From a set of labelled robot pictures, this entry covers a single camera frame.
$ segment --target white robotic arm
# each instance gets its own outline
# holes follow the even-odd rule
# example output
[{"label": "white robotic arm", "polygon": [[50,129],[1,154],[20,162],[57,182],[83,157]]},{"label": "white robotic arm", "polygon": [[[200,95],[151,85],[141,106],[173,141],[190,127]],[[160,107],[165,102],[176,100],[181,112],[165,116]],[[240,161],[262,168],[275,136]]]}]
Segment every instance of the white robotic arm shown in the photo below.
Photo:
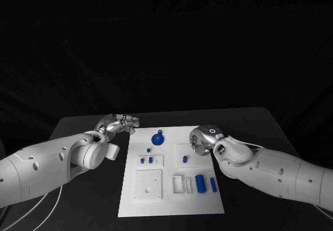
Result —
[{"label": "white robotic arm", "polygon": [[307,202],[333,211],[331,169],[261,146],[251,149],[243,142],[225,137],[212,125],[199,126],[189,138],[199,155],[209,154],[212,149],[222,173],[229,178],[239,179],[275,197]]},{"label": "white robotic arm", "polygon": [[49,193],[95,169],[103,157],[115,160],[119,147],[108,142],[138,125],[137,118],[109,114],[95,130],[34,144],[0,160],[0,208]]}]

